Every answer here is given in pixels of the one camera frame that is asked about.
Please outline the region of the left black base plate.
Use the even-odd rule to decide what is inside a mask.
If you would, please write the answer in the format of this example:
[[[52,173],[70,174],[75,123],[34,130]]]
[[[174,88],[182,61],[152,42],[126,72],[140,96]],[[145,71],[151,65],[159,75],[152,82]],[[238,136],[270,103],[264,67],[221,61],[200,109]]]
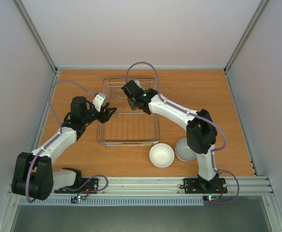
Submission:
[[[82,178],[82,180],[79,183],[74,184],[72,186],[54,190],[54,193],[56,194],[77,194],[81,192],[86,193],[89,190],[96,193],[95,191],[98,189],[98,187],[99,187],[98,178],[93,178],[90,181],[88,181],[88,178]]]

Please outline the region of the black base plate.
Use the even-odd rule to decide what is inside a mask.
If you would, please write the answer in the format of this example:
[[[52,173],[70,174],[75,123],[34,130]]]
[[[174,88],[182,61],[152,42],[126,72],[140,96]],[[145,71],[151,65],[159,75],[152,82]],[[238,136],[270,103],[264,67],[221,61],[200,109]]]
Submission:
[[[186,194],[226,194],[228,192],[224,178],[217,178],[204,184],[198,178],[184,178],[181,185]]]
[[[86,193],[89,190],[96,193],[95,191],[98,189],[98,187],[99,187],[98,178],[93,178],[90,181],[88,181],[88,178],[82,178],[82,180],[79,183],[74,184],[72,186],[54,190],[54,193],[56,194],[77,194],[81,192]]]

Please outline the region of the white bowl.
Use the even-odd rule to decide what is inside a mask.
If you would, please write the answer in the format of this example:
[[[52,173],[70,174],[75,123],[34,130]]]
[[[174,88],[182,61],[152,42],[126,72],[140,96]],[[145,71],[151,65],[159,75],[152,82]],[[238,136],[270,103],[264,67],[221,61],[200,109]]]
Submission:
[[[158,168],[169,167],[175,158],[175,153],[171,146],[165,143],[155,144],[149,151],[151,163]]]

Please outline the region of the right aluminium frame post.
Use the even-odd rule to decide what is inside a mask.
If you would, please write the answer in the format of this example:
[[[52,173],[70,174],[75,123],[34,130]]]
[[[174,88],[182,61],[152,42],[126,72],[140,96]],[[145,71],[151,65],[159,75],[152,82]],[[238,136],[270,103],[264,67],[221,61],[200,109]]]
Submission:
[[[261,0],[259,2],[259,4],[257,5],[256,10],[254,11],[251,19],[249,20],[239,42],[237,43],[229,61],[227,62],[225,68],[224,68],[224,73],[225,75],[228,74],[228,71],[230,70],[230,68],[232,67],[233,63],[235,62],[237,56],[239,55],[242,47],[244,46],[245,42],[247,41],[247,39],[249,38],[251,32],[253,31],[255,25],[257,24],[259,18],[261,17],[263,11],[265,10],[265,8],[267,7],[269,3],[269,0]]]

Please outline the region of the left small circuit board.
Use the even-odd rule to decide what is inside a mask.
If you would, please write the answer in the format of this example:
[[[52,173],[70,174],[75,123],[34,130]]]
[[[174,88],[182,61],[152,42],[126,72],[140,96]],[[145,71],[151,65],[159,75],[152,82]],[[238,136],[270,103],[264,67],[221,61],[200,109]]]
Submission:
[[[86,199],[86,196],[75,196],[71,197],[70,203],[80,203],[81,201],[84,201]]]

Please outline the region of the right small circuit board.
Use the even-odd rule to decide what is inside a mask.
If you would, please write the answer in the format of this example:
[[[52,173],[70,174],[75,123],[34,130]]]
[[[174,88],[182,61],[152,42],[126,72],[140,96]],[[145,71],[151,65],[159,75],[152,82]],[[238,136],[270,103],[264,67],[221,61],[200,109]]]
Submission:
[[[212,202],[212,201],[217,201],[221,198],[221,196],[216,196],[216,195],[207,195],[207,196],[204,196],[203,197],[203,200],[204,201],[207,201],[207,202]]]

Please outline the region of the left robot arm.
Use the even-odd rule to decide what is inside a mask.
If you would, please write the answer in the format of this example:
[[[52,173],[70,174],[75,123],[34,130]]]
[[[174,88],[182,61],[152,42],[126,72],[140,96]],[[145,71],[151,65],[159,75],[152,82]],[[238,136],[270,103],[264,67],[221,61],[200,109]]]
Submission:
[[[74,97],[58,131],[37,149],[18,155],[12,193],[25,196],[28,203],[46,200],[56,190],[82,194],[90,179],[83,179],[81,171],[73,168],[54,172],[53,164],[80,139],[87,126],[94,121],[108,122],[116,110],[116,107],[109,106],[107,96],[102,93],[97,94],[93,101],[83,96]]]

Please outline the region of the aluminium frame post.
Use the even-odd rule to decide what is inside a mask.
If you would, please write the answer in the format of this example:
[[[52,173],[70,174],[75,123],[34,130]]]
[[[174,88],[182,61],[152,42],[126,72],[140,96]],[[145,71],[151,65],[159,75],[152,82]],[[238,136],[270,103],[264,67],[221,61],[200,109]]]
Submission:
[[[255,25],[257,24],[259,18],[261,17],[263,11],[265,10],[265,8],[267,7],[269,3],[269,0],[261,0],[259,2],[259,4],[257,5],[256,10],[254,11],[251,19],[249,20],[239,42],[237,43],[229,61],[227,62],[225,68],[224,68],[224,73],[225,75],[228,74],[228,71],[230,70],[230,68],[232,67],[233,63],[235,62],[237,56],[239,55],[242,47],[244,46],[245,42],[247,41],[247,39],[249,38],[251,32],[253,31]]]
[[[46,58],[50,68],[53,71],[53,73],[56,74],[58,69],[57,69],[53,59],[51,58],[51,55],[48,52],[44,42],[42,41],[42,38],[39,35],[39,32],[37,31],[31,17],[29,16],[29,13],[28,13],[25,5],[23,4],[23,2],[21,0],[13,0],[13,3],[17,7],[17,9],[19,10],[20,15],[22,16],[26,25],[28,26],[29,31],[31,32],[32,36],[34,37],[35,41],[37,42],[41,52],[43,53],[44,57]]]

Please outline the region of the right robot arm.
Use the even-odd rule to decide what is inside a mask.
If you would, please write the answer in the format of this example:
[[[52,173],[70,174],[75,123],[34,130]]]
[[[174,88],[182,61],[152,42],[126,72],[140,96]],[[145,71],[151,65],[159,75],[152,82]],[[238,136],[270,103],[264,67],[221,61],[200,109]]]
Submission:
[[[163,116],[178,124],[186,131],[187,145],[196,153],[198,162],[198,185],[202,193],[208,193],[216,188],[219,172],[215,165],[214,153],[225,148],[226,137],[222,147],[216,148],[216,137],[222,130],[212,121],[207,110],[194,111],[185,108],[165,98],[158,91],[147,90],[135,81],[130,80],[121,90],[127,96],[132,109],[142,110]]]

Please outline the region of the left aluminium frame post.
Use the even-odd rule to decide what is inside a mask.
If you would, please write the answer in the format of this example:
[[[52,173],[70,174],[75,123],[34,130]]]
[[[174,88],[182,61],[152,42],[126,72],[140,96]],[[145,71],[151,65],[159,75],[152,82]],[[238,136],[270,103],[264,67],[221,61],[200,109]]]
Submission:
[[[42,41],[42,38],[39,35],[39,32],[37,31],[31,17],[29,16],[29,13],[28,13],[25,5],[23,4],[23,2],[21,0],[13,0],[13,3],[17,7],[17,9],[19,10],[20,15],[22,16],[26,25],[28,26],[29,31],[31,32],[32,36],[34,37],[35,41],[37,42],[41,52],[43,53],[44,57],[46,58],[50,68],[53,71],[53,73],[56,74],[58,69],[57,69],[53,59],[51,58],[51,55],[48,52],[44,42]]]

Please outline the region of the small circuit board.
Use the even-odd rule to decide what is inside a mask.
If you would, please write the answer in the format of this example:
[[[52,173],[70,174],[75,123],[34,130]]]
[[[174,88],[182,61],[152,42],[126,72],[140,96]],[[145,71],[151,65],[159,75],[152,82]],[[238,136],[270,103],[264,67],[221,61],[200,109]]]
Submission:
[[[203,200],[204,201],[207,201],[207,202],[212,202],[212,201],[217,201],[221,198],[221,196],[216,196],[216,195],[207,195],[207,196],[204,196],[203,197]]]
[[[70,203],[80,203],[81,201],[84,201],[86,199],[86,196],[75,196],[71,197]]]

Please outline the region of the grey patterned bowl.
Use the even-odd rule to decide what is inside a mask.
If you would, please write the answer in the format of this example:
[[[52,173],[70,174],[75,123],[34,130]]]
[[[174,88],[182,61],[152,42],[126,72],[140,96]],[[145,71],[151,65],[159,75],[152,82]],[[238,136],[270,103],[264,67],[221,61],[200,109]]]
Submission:
[[[175,154],[181,161],[185,162],[190,162],[196,159],[196,153],[189,148],[187,144],[187,138],[181,138],[177,142]]]

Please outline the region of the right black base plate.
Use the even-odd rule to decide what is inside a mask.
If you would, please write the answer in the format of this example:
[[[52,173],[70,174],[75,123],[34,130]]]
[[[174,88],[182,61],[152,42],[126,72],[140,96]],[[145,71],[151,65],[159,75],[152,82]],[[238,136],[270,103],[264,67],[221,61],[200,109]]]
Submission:
[[[217,178],[204,184],[198,178],[184,178],[181,185],[186,194],[226,194],[228,192],[224,178]]]

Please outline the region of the aluminium front rail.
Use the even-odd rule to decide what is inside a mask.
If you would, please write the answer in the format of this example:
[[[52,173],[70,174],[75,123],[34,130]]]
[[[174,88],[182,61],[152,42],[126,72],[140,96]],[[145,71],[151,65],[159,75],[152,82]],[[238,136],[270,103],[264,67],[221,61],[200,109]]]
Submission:
[[[29,183],[29,197],[45,200],[50,195],[54,195],[54,190],[72,186],[82,180],[82,176],[77,175],[75,179],[70,179],[67,174],[58,177],[47,177],[32,180]],[[99,194],[109,195],[175,195],[185,194],[181,185],[185,177],[107,177],[95,175],[86,177],[88,181],[93,178],[99,179],[99,187],[95,191]],[[251,177],[231,177],[223,176],[226,181],[228,192],[224,196],[254,196],[272,195],[273,189],[270,181],[264,176]]]

